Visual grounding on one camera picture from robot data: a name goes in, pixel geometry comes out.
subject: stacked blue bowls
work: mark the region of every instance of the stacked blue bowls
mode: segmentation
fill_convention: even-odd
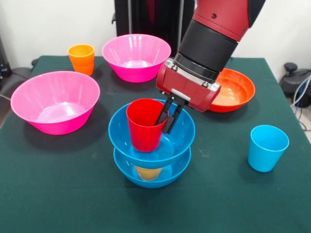
[[[191,116],[183,110],[170,134],[163,134],[159,147],[143,153],[134,149],[131,143],[126,109],[120,108],[111,118],[108,133],[114,145],[114,160],[119,170],[133,183],[145,188],[160,188],[175,181],[187,168],[191,159],[190,146],[195,136],[195,125]],[[176,104],[169,108],[174,113]],[[152,181],[139,177],[135,166],[154,169],[162,168],[159,176]]]

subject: red cup inside blue bowl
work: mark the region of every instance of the red cup inside blue bowl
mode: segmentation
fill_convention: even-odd
[[[164,104],[154,99],[138,99],[126,110],[133,147],[140,152],[152,152],[159,147],[167,118],[155,125]]]

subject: pink bowl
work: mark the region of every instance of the pink bowl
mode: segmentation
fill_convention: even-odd
[[[90,76],[56,71],[19,86],[12,95],[11,108],[42,132],[61,135],[85,124],[99,95],[99,86]]]
[[[102,50],[104,59],[117,75],[132,83],[153,79],[170,54],[168,43],[144,34],[118,36],[108,41]]]

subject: orange bowl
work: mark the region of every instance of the orange bowl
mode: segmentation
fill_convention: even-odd
[[[209,107],[210,111],[227,113],[241,108],[255,94],[255,85],[244,74],[232,69],[223,69],[217,81],[222,87]]]

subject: table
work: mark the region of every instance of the table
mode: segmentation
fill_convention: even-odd
[[[311,232],[311,146],[264,59],[232,58],[255,97],[226,114],[185,109],[196,125],[189,167],[171,185],[144,189],[113,160],[107,126],[137,98],[164,98],[147,83],[126,83],[101,57],[92,77],[100,100],[80,130],[52,136],[11,113],[0,130],[2,233]],[[72,70],[68,57],[42,56],[32,76]],[[249,134],[260,124],[284,130],[290,146],[275,169],[247,163]]]

